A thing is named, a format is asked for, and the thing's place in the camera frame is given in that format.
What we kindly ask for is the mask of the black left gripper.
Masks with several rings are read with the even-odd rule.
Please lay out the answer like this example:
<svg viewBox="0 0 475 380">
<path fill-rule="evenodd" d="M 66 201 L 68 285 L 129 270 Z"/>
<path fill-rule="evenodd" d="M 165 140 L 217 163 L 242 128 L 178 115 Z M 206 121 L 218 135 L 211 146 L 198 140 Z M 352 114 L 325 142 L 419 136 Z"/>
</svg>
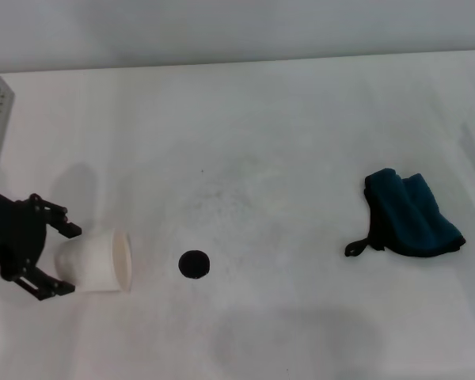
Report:
<svg viewBox="0 0 475 380">
<path fill-rule="evenodd" d="M 14 280 L 39 301 L 75 292 L 75 285 L 32 267 L 44 249 L 47 225 L 65 238 L 82 235 L 82 228 L 67 218 L 65 207 L 37 194 L 17 201 L 0 194 L 0 276 Z"/>
</svg>

